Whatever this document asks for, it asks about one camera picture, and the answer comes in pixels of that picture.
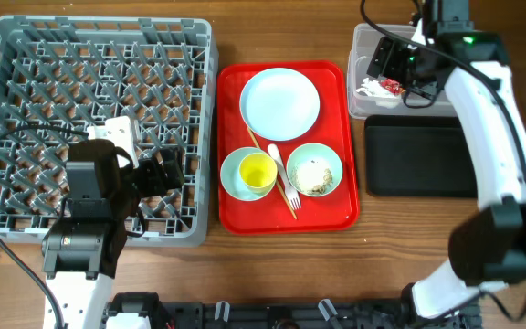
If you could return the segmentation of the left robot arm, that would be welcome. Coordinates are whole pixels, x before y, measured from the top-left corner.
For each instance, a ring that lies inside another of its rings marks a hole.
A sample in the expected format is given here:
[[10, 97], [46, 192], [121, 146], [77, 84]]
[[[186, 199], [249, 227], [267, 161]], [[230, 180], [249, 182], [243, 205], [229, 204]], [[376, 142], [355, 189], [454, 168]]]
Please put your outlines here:
[[170, 147], [138, 164], [113, 142], [93, 139], [68, 150], [69, 194], [42, 242], [53, 294], [46, 328], [173, 328], [155, 292], [111, 293], [118, 258], [134, 237], [125, 221], [145, 221], [139, 203], [184, 184], [182, 150]]

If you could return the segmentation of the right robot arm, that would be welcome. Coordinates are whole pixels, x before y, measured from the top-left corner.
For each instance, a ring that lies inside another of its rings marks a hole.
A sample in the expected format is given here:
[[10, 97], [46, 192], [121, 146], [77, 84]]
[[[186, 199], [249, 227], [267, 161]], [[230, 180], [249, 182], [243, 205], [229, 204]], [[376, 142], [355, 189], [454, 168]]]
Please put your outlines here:
[[438, 322], [482, 296], [526, 281], [526, 132], [509, 58], [490, 32], [383, 32], [367, 72], [432, 101], [444, 92], [468, 146], [479, 210], [456, 227], [447, 260], [410, 288], [415, 324]]

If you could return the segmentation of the light green bowl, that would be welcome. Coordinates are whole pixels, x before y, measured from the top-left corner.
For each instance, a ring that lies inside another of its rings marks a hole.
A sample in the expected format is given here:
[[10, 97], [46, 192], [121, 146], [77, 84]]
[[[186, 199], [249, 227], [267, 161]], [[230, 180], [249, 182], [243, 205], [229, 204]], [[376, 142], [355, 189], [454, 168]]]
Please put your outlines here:
[[327, 196], [342, 181], [343, 164], [329, 146], [305, 143], [289, 155], [287, 174], [290, 183], [304, 196]]

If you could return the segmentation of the yellow plastic cup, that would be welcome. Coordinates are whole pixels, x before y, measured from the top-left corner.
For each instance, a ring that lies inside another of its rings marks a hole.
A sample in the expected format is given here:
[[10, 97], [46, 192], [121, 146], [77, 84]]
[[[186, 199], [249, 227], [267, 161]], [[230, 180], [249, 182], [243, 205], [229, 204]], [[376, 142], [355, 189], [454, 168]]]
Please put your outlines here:
[[266, 153], [247, 155], [239, 165], [239, 175], [247, 189], [253, 193], [267, 193], [276, 182], [278, 168]]

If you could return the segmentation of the red snack wrapper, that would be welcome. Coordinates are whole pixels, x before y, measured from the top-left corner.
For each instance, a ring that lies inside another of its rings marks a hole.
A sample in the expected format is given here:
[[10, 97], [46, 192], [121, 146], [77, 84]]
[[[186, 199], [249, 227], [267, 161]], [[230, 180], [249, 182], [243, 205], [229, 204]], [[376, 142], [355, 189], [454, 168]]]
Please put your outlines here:
[[380, 85], [394, 96], [401, 96], [405, 93], [405, 89], [401, 86], [401, 84], [392, 79], [382, 80]]

